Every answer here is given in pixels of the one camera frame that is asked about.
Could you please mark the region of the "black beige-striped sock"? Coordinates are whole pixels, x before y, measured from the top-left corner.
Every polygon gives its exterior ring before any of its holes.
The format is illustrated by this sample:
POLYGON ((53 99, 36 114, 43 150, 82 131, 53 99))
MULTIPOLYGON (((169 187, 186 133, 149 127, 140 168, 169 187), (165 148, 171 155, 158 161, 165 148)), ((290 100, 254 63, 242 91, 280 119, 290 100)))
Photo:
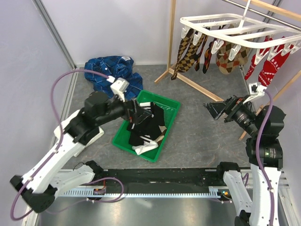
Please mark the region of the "black beige-striped sock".
POLYGON ((150 102, 150 110, 153 115, 153 117, 151 118, 151 123, 159 126, 165 126, 164 110, 154 102, 150 102))
POLYGON ((136 126, 136 129, 143 136, 150 136, 152 140, 157 139, 161 134, 160 120, 157 117, 148 117, 143 122, 136 126))

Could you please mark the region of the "white black-striped sock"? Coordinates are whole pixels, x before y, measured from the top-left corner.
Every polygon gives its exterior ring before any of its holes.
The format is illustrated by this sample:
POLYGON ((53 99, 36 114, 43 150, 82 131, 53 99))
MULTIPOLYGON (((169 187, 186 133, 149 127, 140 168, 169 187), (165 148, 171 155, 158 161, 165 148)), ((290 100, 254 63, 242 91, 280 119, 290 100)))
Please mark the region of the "white black-striped sock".
POLYGON ((144 103, 140 103, 139 106, 145 110, 152 111, 154 103, 153 102, 144 102, 144 103))
POLYGON ((158 144, 155 141, 153 140, 149 140, 149 141, 150 143, 147 145, 133 146, 132 149, 136 152, 137 155, 141 155, 145 152, 148 152, 158 147, 158 144))

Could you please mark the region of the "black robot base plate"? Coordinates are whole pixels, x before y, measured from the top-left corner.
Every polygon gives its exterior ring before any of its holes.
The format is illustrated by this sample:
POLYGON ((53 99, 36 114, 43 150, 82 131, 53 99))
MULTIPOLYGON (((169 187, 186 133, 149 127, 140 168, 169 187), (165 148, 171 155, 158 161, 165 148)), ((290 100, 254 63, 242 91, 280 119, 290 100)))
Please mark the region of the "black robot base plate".
POLYGON ((236 170, 241 176, 237 163, 220 162, 216 168, 150 168, 150 169, 109 169, 104 170, 94 161, 87 165, 96 170, 93 180, 114 177, 119 179, 124 190, 171 192, 205 192, 210 186, 225 186, 225 171, 236 170))

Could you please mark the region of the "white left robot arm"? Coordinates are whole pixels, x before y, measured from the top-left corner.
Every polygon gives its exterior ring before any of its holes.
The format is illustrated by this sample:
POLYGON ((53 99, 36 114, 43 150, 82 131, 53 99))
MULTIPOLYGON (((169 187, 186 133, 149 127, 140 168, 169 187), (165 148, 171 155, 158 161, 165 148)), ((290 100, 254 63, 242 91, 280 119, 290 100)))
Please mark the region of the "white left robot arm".
POLYGON ((84 107, 65 127, 58 143, 30 171, 23 176, 13 176, 10 183, 34 212, 44 212, 64 192, 103 181, 103 169, 95 161, 58 175, 65 163, 97 136, 101 125, 117 118, 140 124, 151 116, 151 111, 141 107, 136 99, 122 101, 118 95, 109 98, 103 92, 92 92, 84 107))

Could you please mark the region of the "black white-striped sock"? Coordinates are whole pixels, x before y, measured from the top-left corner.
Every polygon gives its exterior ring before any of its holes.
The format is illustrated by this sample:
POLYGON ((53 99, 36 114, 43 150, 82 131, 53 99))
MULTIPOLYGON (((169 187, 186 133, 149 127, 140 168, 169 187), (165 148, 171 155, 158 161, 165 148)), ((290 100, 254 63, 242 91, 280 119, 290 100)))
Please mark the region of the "black white-striped sock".
POLYGON ((147 145, 149 143, 150 143, 150 141, 147 140, 146 138, 140 137, 139 135, 137 135, 134 132, 130 133, 129 144, 131 146, 141 146, 141 145, 147 145))
POLYGON ((135 124, 135 123, 129 123, 129 125, 127 126, 127 131, 130 132, 141 132, 141 125, 140 124, 135 124))

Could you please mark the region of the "beige brown striped sock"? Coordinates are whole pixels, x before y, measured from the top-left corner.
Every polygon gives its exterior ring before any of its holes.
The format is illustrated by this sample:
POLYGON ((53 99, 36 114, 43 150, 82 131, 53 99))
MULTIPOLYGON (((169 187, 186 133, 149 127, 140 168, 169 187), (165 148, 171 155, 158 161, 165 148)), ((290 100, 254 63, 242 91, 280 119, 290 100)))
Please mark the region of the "beige brown striped sock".
POLYGON ((159 126, 159 129, 161 134, 155 139, 155 142, 158 144, 158 146, 161 145, 167 131, 166 126, 159 126))

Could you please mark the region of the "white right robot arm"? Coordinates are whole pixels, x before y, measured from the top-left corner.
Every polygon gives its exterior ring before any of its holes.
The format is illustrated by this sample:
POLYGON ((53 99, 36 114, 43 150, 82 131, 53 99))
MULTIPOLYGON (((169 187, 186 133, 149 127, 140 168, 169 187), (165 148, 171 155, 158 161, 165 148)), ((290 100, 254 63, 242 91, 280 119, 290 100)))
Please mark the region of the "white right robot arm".
POLYGON ((258 114, 246 97, 231 96, 204 107, 217 120, 226 114, 224 122, 234 121, 249 138, 246 153, 253 178, 253 195, 247 192, 237 163, 222 161, 217 166, 216 182, 227 185, 235 205, 236 226, 278 226, 278 184, 283 167, 283 149, 278 136, 284 127, 286 114, 269 104, 258 114))

